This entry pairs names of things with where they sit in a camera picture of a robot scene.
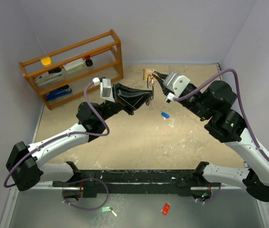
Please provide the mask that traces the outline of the metal wire key clip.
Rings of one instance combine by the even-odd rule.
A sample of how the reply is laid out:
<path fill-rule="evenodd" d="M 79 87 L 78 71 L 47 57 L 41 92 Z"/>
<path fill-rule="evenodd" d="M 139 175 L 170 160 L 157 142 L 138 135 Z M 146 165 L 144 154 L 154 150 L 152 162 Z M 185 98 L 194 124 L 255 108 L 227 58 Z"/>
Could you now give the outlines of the metal wire key clip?
<path fill-rule="evenodd" d="M 154 77 L 153 76 L 149 76 L 149 78 L 150 78 L 149 85 L 153 87 L 154 86 Z"/>

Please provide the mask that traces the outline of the silver key bunch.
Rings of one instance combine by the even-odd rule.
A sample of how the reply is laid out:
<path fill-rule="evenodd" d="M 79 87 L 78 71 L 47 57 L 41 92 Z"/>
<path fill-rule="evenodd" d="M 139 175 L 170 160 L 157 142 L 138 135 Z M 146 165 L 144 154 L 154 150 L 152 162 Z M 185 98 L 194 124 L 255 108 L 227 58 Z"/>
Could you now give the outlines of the silver key bunch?
<path fill-rule="evenodd" d="M 152 101 L 153 101 L 153 98 L 149 98 L 148 100 L 146 100 L 145 104 L 148 108 L 152 108 Z"/>

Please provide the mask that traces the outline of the blue capped key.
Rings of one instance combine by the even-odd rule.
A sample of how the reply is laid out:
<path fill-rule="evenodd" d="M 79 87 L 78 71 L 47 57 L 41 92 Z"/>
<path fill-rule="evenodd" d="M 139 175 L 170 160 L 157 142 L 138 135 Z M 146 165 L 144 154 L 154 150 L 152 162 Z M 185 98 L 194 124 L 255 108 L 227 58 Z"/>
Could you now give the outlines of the blue capped key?
<path fill-rule="evenodd" d="M 169 119 L 170 118 L 169 114 L 167 114 L 165 112 L 161 112 L 161 115 L 163 116 L 164 119 Z"/>

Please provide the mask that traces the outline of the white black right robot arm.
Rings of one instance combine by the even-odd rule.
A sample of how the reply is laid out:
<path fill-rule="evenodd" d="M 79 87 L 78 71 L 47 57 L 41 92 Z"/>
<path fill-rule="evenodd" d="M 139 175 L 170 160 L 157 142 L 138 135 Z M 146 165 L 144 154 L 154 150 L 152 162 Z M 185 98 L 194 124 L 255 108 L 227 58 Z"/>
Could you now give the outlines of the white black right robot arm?
<path fill-rule="evenodd" d="M 199 186 L 220 183 L 245 189 L 252 197 L 269 202 L 269 152 L 256 139 L 244 113 L 240 92 L 215 77 L 199 87 L 177 72 L 169 75 L 152 73 L 160 84 L 166 102 L 176 101 L 191 111 L 201 121 L 208 133 L 219 142 L 234 150 L 247 167 L 220 167 L 209 162 L 200 162 L 193 172 L 194 182 Z M 240 112 L 232 109 L 237 101 Z"/>

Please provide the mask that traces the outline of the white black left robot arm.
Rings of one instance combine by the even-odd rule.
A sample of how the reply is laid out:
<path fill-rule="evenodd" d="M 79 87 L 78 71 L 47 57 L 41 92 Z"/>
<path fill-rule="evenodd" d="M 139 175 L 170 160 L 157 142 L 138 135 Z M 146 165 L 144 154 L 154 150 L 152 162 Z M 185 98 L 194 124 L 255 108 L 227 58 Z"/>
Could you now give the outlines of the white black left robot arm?
<path fill-rule="evenodd" d="M 49 139 L 29 145 L 20 141 L 13 146 L 6 163 L 9 173 L 4 187 L 10 187 L 9 179 L 13 179 L 12 186 L 19 191 L 26 191 L 42 181 L 77 185 L 80 174 L 73 163 L 54 166 L 54 172 L 47 170 L 46 163 L 74 147 L 108 136 L 110 128 L 105 122 L 107 119 L 121 111 L 134 115 L 153 96 L 152 90 L 134 89 L 120 83 L 112 85 L 107 79 L 99 83 L 91 82 L 84 90 L 85 102 L 78 106 L 76 124 Z"/>

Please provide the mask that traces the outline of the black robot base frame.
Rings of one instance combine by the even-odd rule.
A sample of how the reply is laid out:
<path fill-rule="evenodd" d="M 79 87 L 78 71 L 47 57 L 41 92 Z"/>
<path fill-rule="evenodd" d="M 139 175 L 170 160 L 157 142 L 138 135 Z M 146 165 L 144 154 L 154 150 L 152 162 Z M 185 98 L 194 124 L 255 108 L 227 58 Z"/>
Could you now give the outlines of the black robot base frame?
<path fill-rule="evenodd" d="M 80 170 L 66 182 L 54 181 L 56 188 L 82 187 L 84 198 L 97 194 L 174 194 L 192 196 L 194 190 L 213 190 L 219 183 L 210 184 L 194 170 Z"/>

